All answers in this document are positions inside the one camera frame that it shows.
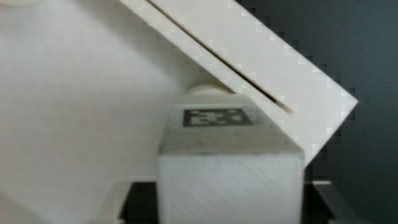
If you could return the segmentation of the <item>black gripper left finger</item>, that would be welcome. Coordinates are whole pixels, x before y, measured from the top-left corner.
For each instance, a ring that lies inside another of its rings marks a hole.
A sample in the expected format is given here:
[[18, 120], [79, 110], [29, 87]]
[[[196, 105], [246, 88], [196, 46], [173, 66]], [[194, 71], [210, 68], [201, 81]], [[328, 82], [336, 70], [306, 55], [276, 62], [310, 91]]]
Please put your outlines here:
[[155, 182], [120, 182], [114, 185], [97, 224], [161, 224]]

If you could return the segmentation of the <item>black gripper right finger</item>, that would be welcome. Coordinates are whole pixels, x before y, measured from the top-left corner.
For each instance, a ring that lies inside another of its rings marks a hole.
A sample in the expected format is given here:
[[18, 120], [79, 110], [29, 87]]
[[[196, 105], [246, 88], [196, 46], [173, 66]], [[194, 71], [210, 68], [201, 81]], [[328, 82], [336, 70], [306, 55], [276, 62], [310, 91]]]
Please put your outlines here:
[[363, 224], [331, 181], [306, 183], [301, 224]]

